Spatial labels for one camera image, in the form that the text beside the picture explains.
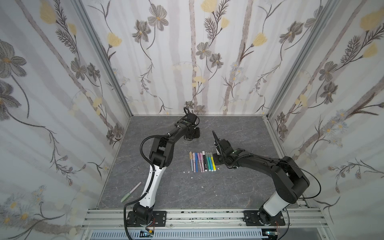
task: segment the teal marker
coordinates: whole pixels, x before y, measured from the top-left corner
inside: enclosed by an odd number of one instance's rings
[[[212,171],[211,161],[209,158],[209,154],[206,152],[205,157],[207,158],[207,164],[208,164],[208,171]]]

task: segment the floral wallpaper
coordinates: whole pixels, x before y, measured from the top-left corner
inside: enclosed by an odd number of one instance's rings
[[[340,1],[269,116],[287,154],[321,182],[311,204],[339,240],[383,235],[383,52],[383,2]],[[311,179],[307,196],[318,190]]]
[[[1,235],[80,239],[129,119],[70,2],[1,1],[0,23]]]
[[[266,114],[326,4],[82,2],[134,114]]]

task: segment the yellow marker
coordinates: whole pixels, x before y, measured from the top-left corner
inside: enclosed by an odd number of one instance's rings
[[[214,171],[216,171],[216,166],[215,166],[214,156],[213,156],[212,153],[211,153],[211,161],[212,161],[212,166],[213,166],[213,168],[214,168]]]

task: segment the black mounting plate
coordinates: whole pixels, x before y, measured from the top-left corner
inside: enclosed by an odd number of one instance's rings
[[[166,226],[166,220],[167,220],[167,212],[166,211],[153,211],[153,218],[155,219],[155,227],[165,227]],[[128,227],[142,227],[136,221],[136,216],[134,216],[132,211],[128,213],[127,225],[128,225]]]
[[[244,218],[243,221],[245,221],[247,226],[264,226],[261,222],[259,222],[259,216],[258,216],[258,210],[257,211],[243,211]],[[285,226],[285,221],[283,214],[279,212],[276,216],[273,217],[273,219],[279,224],[279,226]],[[276,226],[276,222],[271,223],[269,226]]]

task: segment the floral print panel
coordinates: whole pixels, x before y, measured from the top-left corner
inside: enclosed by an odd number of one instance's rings
[[[128,118],[70,2],[2,1],[0,23],[1,236],[80,239]]]
[[[326,1],[83,3],[134,114],[267,114]]]
[[[383,53],[384,4],[341,1],[271,116],[287,154],[319,179],[310,201],[339,240],[382,238]],[[307,197],[319,190],[310,180]]]

